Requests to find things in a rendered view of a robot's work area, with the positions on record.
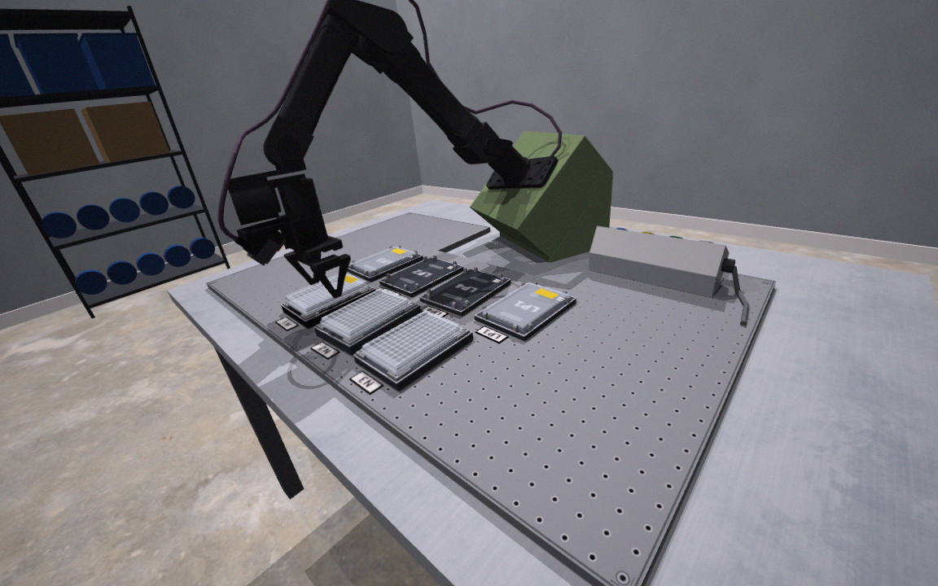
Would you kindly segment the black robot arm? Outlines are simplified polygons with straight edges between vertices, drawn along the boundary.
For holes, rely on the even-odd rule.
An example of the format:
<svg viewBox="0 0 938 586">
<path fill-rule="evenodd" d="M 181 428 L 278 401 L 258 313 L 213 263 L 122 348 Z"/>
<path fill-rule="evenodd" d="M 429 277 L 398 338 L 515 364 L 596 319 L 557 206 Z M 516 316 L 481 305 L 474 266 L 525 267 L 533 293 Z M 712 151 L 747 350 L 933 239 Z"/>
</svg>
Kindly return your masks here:
<svg viewBox="0 0 938 586">
<path fill-rule="evenodd" d="M 265 265 L 283 245 L 300 251 L 320 245 L 313 217 L 306 216 L 320 208 L 313 179 L 304 173 L 273 181 L 267 177 L 306 170 L 303 157 L 351 53 L 405 90 L 444 131 L 464 162 L 489 163 L 494 171 L 487 188 L 542 188 L 550 179 L 557 157 L 526 159 L 510 140 L 499 138 L 487 122 L 467 111 L 424 62 L 397 12 L 358 0 L 332 0 L 321 26 L 265 137 L 265 157 L 276 170 L 230 179 L 239 224 L 277 218 L 237 230 L 248 244 L 249 251 L 243 247 L 247 256 Z M 284 214 L 301 219 L 278 215 L 282 208 L 275 188 Z"/>
</svg>

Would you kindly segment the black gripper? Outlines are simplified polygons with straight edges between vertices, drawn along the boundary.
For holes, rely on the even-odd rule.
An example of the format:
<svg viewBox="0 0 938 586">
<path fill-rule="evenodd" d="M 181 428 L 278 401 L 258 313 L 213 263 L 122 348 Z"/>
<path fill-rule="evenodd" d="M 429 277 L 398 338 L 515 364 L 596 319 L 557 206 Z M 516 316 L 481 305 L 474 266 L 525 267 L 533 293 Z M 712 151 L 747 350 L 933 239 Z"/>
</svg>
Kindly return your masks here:
<svg viewBox="0 0 938 586">
<path fill-rule="evenodd" d="M 337 255 L 331 255 L 328 257 L 323 257 L 321 259 L 321 251 L 327 252 L 328 250 L 339 250 L 343 248 L 341 238 L 334 238 L 327 236 L 327 228 L 325 227 L 321 208 L 318 208 L 316 212 L 312 214 L 306 214 L 306 216 L 312 216 L 313 222 L 315 222 L 315 229 L 318 234 L 318 240 L 320 245 L 316 247 L 311 247 L 309 249 L 300 251 L 289 246 L 284 246 L 284 249 L 291 248 L 293 251 L 286 253 L 284 257 L 289 260 L 291 266 L 293 266 L 305 281 L 308 281 L 310 285 L 313 283 L 322 282 L 323 286 L 329 291 L 329 294 L 336 297 L 342 296 L 342 290 L 344 286 L 344 278 L 348 271 L 348 265 L 350 263 L 350 255 L 342 255 L 338 257 Z M 320 260 L 319 260 L 320 259 Z M 299 262 L 309 265 L 310 270 L 313 271 L 313 278 L 308 275 Z M 336 283 L 336 290 L 328 281 L 327 270 L 334 269 L 335 267 L 340 267 L 338 282 Z"/>
</svg>

